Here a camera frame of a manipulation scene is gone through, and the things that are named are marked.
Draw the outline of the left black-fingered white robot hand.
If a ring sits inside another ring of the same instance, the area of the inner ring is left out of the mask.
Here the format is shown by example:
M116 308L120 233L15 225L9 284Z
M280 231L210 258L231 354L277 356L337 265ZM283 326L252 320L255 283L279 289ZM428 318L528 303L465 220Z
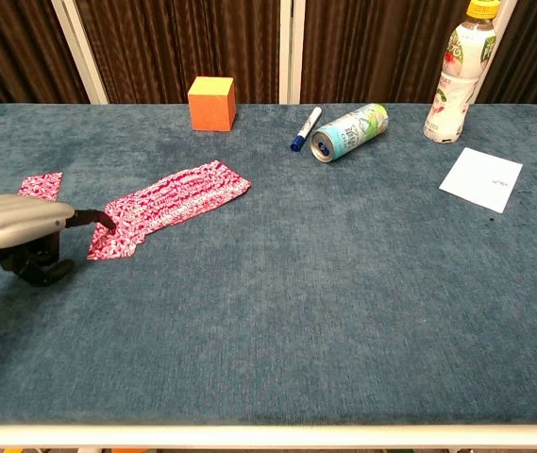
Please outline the left black-fingered white robot hand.
M18 194L0 194L0 266L34 286L65 277L72 260L59 259L59 234L69 227L99 223L109 231L113 220L100 210Z

